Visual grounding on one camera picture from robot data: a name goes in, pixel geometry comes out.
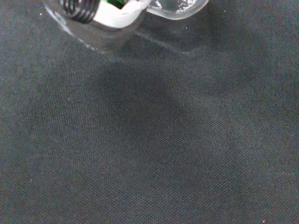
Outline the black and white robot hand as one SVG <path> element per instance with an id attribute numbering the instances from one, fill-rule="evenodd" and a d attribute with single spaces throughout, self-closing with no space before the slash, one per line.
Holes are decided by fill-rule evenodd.
<path id="1" fill-rule="evenodd" d="M 145 10 L 150 0 L 61 0 L 68 18 L 87 24 L 92 21 L 110 28 L 131 25 Z"/>

